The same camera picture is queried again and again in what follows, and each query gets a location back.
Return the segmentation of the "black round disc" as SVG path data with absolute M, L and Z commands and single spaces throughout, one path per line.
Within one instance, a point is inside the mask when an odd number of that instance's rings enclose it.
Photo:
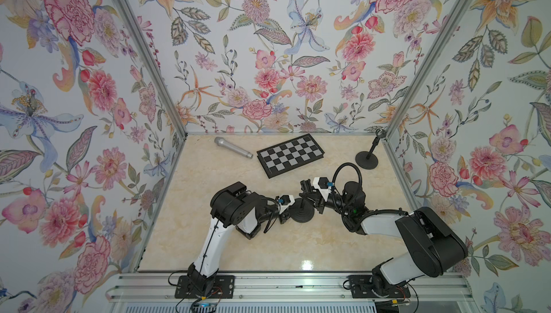
M 290 217 L 292 220 L 297 223 L 308 223 L 312 220 L 315 214 L 314 206 L 307 201 L 306 211 L 301 211 L 301 199 L 295 201 L 295 203 L 288 209 L 290 212 Z

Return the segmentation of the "black round stand base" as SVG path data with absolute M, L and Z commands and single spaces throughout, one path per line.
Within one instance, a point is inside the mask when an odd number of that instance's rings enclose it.
M 355 156 L 357 166 L 363 169 L 375 169 L 379 165 L 379 160 L 375 154 L 368 151 L 359 152 Z

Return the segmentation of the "black microphone stand pole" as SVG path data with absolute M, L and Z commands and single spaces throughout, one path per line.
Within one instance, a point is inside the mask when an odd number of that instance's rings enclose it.
M 368 158 L 370 158 L 373 155 L 374 150 L 377 148 L 378 144 L 380 143 L 380 138 L 376 136 L 373 140 L 372 146 L 369 150 L 369 153 L 367 155 Z

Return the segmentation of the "black microphone clip holder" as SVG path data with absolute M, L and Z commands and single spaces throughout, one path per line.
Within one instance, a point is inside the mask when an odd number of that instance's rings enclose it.
M 387 131 L 385 129 L 378 129 L 375 132 L 375 135 L 378 139 L 385 139 L 387 136 Z

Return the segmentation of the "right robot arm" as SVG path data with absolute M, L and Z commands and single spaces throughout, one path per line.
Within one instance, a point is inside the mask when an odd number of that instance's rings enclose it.
M 380 296 L 418 277 L 436 278 L 468 256 L 465 244 L 441 217 L 428 207 L 413 212 L 403 209 L 370 210 L 358 182 L 349 181 L 338 192 L 326 177 L 301 181 L 301 203 L 307 216 L 332 209 L 341 215 L 344 227 L 359 235 L 401 238 L 408 252 L 371 271 L 370 286 Z

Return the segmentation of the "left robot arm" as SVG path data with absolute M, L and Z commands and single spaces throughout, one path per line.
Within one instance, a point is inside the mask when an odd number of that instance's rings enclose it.
M 236 182 L 218 191 L 210 202 L 210 225 L 202 251 L 189 266 L 187 276 L 197 287 L 206 285 L 220 269 L 220 260 L 230 234 L 238 231 L 248 240 L 270 231 L 276 221 L 285 223 L 288 209 L 296 202 L 292 195 L 275 198 L 250 191 Z

